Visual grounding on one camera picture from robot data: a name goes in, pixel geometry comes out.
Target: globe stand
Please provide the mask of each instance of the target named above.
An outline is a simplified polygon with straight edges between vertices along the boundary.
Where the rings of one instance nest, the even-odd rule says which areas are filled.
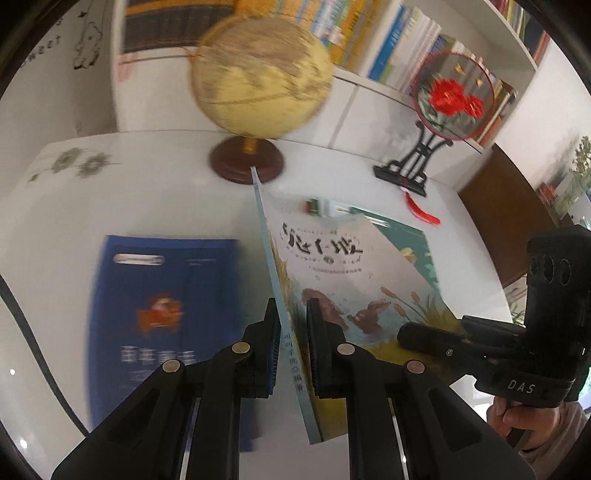
[[[252,185],[251,167],[262,183],[276,179],[283,171],[283,154],[268,140],[232,137],[214,147],[209,163],[215,173],[234,183]]]

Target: black cable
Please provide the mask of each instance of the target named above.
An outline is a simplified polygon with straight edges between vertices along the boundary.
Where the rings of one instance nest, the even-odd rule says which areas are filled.
[[[68,415],[68,417],[70,417],[70,420],[74,423],[74,425],[76,425],[76,428],[80,430],[80,433],[84,436],[87,436],[88,430],[86,430],[84,424],[74,413],[74,410],[72,410],[72,407],[70,407],[70,404],[64,397],[64,394],[61,392],[60,387],[58,387],[56,379],[53,377],[51,371],[49,370],[49,366],[47,365],[45,357],[43,357],[43,353],[41,353],[41,349],[39,348],[39,344],[37,343],[37,339],[35,338],[35,335],[31,330],[29,322],[27,321],[25,314],[23,313],[20,305],[18,304],[16,298],[10,290],[10,287],[8,287],[8,284],[6,283],[2,275],[0,275],[0,298],[8,307],[8,310],[12,314],[15,322],[21,330],[22,336],[25,338],[27,345],[31,349],[31,353],[35,358],[35,362],[37,362],[37,365],[39,366],[41,373],[45,377],[45,380],[47,381],[49,388],[51,388],[51,391],[56,396],[57,401],[60,403],[61,407],[66,412],[66,415]]]

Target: table surface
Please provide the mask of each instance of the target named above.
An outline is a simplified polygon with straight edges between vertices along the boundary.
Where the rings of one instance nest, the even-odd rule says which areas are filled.
[[[252,187],[221,179],[207,163],[210,149],[224,138],[159,131],[50,144],[0,205],[0,271],[58,385],[87,426],[87,315],[106,235],[238,238],[244,321],[264,314],[272,291]],[[367,159],[296,142],[276,145],[285,155],[285,171],[267,184],[269,191],[330,198],[423,230],[441,295],[453,313],[511,321],[487,250],[452,189],[430,181],[427,198],[415,196],[441,219],[435,227],[415,218],[402,192],[376,179]],[[70,148],[83,150],[75,165],[96,153],[109,155],[109,164],[86,179],[76,166],[54,173],[56,158]],[[0,419],[30,464],[48,478],[82,436],[48,389],[4,304],[0,327]],[[347,437],[308,445],[287,368],[280,355],[275,393],[258,401],[262,436],[256,451],[241,455],[242,478],[275,478],[277,472],[294,480],[347,478]],[[485,401],[469,378],[455,388],[471,405]]]

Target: blue book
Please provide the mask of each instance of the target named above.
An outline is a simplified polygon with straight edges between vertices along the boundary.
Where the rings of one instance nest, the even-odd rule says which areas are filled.
[[[237,261],[231,239],[107,237],[90,319],[92,427],[166,360],[190,365],[240,341]],[[245,422],[248,450],[253,415]]]
[[[445,48],[445,43],[446,43],[445,38],[443,38],[441,35],[439,35],[437,37],[437,40],[435,41],[435,43],[431,47],[431,51],[429,52],[429,55],[427,56],[427,58],[433,57],[435,55],[439,55],[443,51],[443,49]]]
[[[382,74],[388,59],[392,54],[392,50],[398,43],[398,40],[400,40],[400,35],[406,26],[408,19],[408,16],[406,15],[407,11],[407,7],[400,7],[398,15],[396,16],[394,23],[392,23],[390,34],[386,37],[386,40],[384,40],[384,45],[382,45],[382,49],[379,51],[378,56],[375,59],[374,66],[369,72],[369,78],[371,80],[375,80],[376,82],[379,81],[379,76]]]

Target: red tassel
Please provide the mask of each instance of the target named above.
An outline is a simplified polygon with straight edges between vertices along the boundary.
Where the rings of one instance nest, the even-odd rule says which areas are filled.
[[[419,207],[419,205],[414,202],[409,192],[405,191],[404,197],[406,198],[408,209],[415,217],[417,217],[419,220],[422,220],[423,222],[430,223],[431,225],[441,225],[441,220],[439,218],[429,215],[427,212],[421,210],[421,207]]]

